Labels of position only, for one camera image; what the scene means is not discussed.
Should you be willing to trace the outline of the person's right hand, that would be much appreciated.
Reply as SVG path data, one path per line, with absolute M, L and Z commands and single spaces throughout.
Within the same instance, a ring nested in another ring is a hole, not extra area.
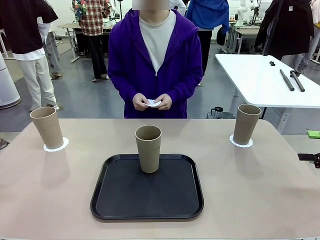
M 137 93 L 134 95 L 133 99 L 133 106 L 137 111 L 144 111 L 149 107 L 149 101 L 147 100 L 147 98 L 141 94 L 141 93 Z

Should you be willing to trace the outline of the person's left hand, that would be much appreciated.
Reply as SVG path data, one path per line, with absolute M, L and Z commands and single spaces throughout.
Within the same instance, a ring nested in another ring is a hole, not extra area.
M 160 95 L 155 101 L 154 103 L 157 104 L 158 102 L 160 102 L 160 104 L 156 107 L 158 110 L 161 111 L 166 111 L 169 110 L 172 106 L 172 99 L 171 97 L 164 93 L 162 95 Z

